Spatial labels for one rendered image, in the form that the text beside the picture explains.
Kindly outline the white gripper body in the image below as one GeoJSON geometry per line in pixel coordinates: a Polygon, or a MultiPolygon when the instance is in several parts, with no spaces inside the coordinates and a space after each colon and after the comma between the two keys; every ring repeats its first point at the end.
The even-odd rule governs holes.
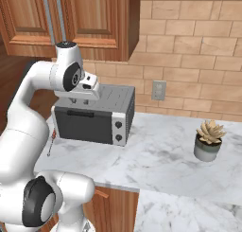
{"type": "Polygon", "coordinates": [[[94,86],[88,84],[79,84],[70,92],[55,91],[54,94],[59,98],[77,98],[88,100],[100,99],[100,89],[98,83],[96,83],[94,86]]]}

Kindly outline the dark toaster oven door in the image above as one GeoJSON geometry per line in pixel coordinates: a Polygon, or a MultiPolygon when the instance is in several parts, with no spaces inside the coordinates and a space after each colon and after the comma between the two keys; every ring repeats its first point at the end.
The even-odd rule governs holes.
{"type": "Polygon", "coordinates": [[[112,144],[112,113],[55,107],[60,138],[112,144]],[[68,110],[93,112],[94,117],[69,116],[68,110]]]}

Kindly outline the kebab skewer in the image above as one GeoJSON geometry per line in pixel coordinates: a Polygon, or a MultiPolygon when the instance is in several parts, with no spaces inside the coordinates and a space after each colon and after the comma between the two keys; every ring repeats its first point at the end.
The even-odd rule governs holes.
{"type": "Polygon", "coordinates": [[[53,143],[54,143],[56,136],[57,136],[57,133],[56,133],[56,130],[54,129],[53,133],[51,135],[51,144],[50,144],[50,147],[49,147],[49,150],[48,150],[48,153],[47,153],[47,157],[49,157],[50,154],[51,154],[51,149],[52,149],[52,146],[53,146],[53,143]]]}

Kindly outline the wooden base cupboard door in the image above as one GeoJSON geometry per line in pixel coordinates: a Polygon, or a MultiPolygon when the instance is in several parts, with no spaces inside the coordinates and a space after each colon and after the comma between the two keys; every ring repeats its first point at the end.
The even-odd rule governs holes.
{"type": "Polygon", "coordinates": [[[83,205],[86,218],[96,232],[133,232],[139,193],[108,187],[96,187],[109,195],[108,199],[94,195],[83,205]]]}

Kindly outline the grey toaster oven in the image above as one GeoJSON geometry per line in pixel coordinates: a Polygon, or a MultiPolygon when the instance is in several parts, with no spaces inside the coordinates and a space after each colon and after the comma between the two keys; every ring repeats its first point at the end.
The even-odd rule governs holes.
{"type": "Polygon", "coordinates": [[[77,103],[72,103],[70,98],[59,98],[52,106],[51,113],[53,123],[60,137],[57,120],[55,116],[55,107],[64,107],[68,109],[81,109],[92,111],[103,111],[112,113],[112,144],[116,146],[125,146],[128,141],[131,123],[134,117],[135,88],[133,86],[121,85],[100,85],[101,97],[99,100],[89,100],[89,104],[83,104],[84,99],[77,99],[77,103]],[[122,127],[117,129],[115,122],[122,122],[122,127]],[[122,140],[117,141],[115,136],[122,135],[122,140]]]}

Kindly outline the succulent in grey pot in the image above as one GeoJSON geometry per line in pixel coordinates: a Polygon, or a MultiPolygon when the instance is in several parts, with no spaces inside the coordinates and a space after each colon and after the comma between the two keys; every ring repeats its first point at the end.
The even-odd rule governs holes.
{"type": "Polygon", "coordinates": [[[225,134],[223,126],[214,120],[202,121],[195,138],[194,155],[197,159],[203,162],[214,161],[225,134]]]}

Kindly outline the grey wall outlet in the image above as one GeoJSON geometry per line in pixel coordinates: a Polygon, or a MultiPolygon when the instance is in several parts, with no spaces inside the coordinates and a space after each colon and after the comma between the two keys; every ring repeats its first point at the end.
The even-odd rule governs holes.
{"type": "Polygon", "coordinates": [[[165,80],[155,80],[152,83],[152,95],[151,98],[155,100],[164,100],[166,91],[165,80]]]}

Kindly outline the wooden wall cupboard door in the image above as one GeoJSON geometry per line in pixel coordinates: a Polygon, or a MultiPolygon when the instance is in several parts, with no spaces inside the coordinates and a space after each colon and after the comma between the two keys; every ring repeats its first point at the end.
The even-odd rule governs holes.
{"type": "Polygon", "coordinates": [[[60,0],[65,36],[81,57],[126,62],[140,36],[141,0],[60,0]]]}
{"type": "MultiPolygon", "coordinates": [[[[48,0],[55,43],[61,38],[56,0],[48,0]]],[[[54,58],[43,0],[0,0],[0,33],[12,56],[54,58]]]]}

